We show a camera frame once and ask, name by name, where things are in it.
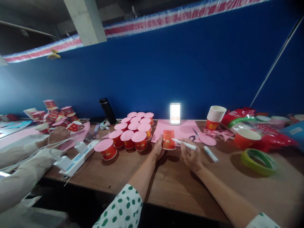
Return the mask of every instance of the person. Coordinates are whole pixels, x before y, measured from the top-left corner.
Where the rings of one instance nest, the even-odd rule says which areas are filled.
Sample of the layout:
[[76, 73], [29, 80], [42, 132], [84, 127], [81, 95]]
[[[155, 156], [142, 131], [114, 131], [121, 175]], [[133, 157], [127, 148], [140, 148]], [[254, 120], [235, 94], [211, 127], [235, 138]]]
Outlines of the person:
[[[190, 139], [179, 139], [195, 146]], [[131, 177], [120, 193], [101, 214], [93, 228], [126, 227], [137, 228], [148, 185], [156, 162], [163, 156], [163, 136], [155, 146], [145, 162]], [[212, 174], [202, 163], [202, 151], [189, 149], [181, 143], [182, 156], [189, 168], [202, 180], [216, 202], [222, 208], [228, 219], [236, 228], [279, 228], [267, 215], [260, 212], [251, 203], [225, 185]]]
[[[64, 127], [57, 127], [50, 136], [42, 141], [29, 143], [24, 146], [9, 148], [0, 153], [0, 169], [14, 165], [41, 149], [32, 158], [19, 165], [16, 171], [0, 180], [0, 213], [17, 205], [31, 192], [36, 183], [54, 164], [55, 159], [49, 153], [51, 145], [69, 137], [70, 133]], [[62, 156], [64, 151], [53, 149], [55, 156]]]

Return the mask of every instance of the green polka dot shirt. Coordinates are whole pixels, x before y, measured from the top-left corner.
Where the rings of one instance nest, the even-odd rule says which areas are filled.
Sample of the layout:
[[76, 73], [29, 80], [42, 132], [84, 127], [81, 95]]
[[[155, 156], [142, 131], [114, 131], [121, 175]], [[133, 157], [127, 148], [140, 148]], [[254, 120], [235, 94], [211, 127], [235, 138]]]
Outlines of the green polka dot shirt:
[[127, 184], [98, 218], [93, 228], [137, 228], [142, 202], [138, 191]]

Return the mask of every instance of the wooden table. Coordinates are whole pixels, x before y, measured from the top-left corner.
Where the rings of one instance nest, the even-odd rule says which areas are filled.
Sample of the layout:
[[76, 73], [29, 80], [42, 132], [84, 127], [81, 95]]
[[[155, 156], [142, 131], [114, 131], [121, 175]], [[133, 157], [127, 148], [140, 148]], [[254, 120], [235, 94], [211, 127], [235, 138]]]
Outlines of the wooden table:
[[[203, 121], [196, 122], [204, 126]], [[99, 136], [108, 131], [100, 130]], [[302, 215], [304, 186], [304, 157], [300, 152], [290, 149], [271, 155], [278, 163], [278, 172], [272, 177], [261, 177], [246, 168], [240, 161], [240, 154], [233, 142], [218, 140], [209, 147], [219, 159], [215, 164], [202, 149], [203, 162], [225, 184], [237, 191], [258, 209], [266, 213], [281, 227], [292, 227]], [[100, 153], [95, 152], [69, 181], [70, 184], [91, 188], [111, 194], [118, 194], [135, 171], [145, 161], [154, 147], [149, 143], [143, 152], [135, 149], [126, 151], [120, 148], [116, 157], [104, 161]], [[68, 151], [73, 158], [75, 149]], [[184, 163], [181, 150], [168, 151], [158, 162], [151, 178], [146, 203], [182, 211], [221, 222], [229, 222], [203, 183]], [[62, 181], [59, 169], [53, 167], [45, 177]]]

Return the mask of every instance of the charger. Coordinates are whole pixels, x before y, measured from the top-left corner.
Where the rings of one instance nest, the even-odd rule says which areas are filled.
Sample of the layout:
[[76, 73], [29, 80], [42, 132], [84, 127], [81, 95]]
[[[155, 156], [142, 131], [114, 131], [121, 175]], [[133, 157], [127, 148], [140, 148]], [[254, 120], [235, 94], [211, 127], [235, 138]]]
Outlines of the charger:
[[75, 149], [80, 153], [83, 154], [84, 152], [86, 152], [89, 148], [88, 146], [84, 143], [84, 142], [75, 142], [76, 146]]

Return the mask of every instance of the phone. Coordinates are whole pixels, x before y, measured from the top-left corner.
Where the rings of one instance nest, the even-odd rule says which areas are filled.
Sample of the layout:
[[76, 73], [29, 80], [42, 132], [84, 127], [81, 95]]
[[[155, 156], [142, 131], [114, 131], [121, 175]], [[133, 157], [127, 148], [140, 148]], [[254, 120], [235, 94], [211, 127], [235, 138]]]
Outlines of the phone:
[[170, 125], [181, 124], [181, 104], [170, 103]]

